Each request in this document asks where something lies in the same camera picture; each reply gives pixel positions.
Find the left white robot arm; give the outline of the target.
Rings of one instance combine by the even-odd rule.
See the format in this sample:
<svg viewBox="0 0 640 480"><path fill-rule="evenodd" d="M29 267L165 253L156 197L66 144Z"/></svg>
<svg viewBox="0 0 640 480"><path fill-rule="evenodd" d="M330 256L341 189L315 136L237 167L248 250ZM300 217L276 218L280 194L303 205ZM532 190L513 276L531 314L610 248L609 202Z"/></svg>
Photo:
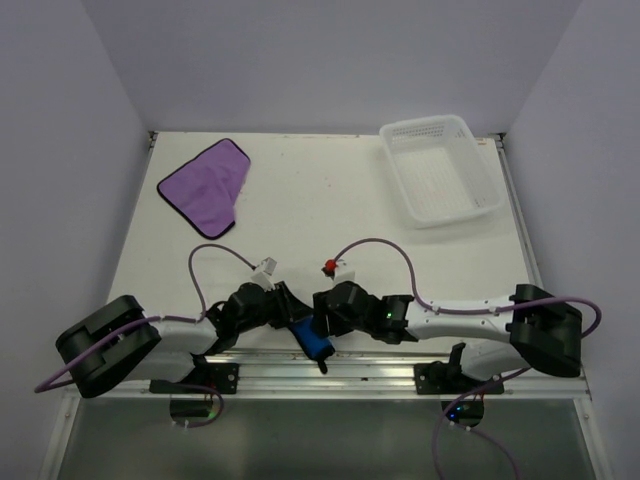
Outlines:
<svg viewBox="0 0 640 480"><path fill-rule="evenodd" d="M64 331L55 346L84 398L134 380L177 384L193 393L214 384L208 357L263 326L290 331L303 353L321 364L332 346L313 332L312 319L312 308L282 282L272 290L244 283L200 321L147 317L133 296L123 295Z"/></svg>

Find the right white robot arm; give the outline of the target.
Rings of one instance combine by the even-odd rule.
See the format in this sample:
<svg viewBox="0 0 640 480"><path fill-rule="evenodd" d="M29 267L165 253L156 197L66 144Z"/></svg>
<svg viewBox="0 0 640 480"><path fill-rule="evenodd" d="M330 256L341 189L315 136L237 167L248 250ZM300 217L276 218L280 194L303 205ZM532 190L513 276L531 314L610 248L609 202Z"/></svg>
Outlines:
<svg viewBox="0 0 640 480"><path fill-rule="evenodd" d="M451 389L468 392L500 373L531 368L575 378L581 370L582 314L529 284L507 297L421 304L414 295L378 298L353 281L313 296L312 329L320 337L359 331L390 345L440 337L476 340L454 353L445 369Z"/></svg>

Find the blue towel black trim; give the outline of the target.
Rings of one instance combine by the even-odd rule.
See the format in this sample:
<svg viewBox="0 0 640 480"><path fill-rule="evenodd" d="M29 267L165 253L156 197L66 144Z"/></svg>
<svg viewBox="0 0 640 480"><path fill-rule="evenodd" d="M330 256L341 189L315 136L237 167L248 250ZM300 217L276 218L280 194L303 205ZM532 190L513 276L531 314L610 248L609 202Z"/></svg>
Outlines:
<svg viewBox="0 0 640 480"><path fill-rule="evenodd" d="M311 329L311 322L301 328L288 329L296 339L305 356L316 363L320 373L326 375L326 360L333 356L335 349L327 337L317 336Z"/></svg>

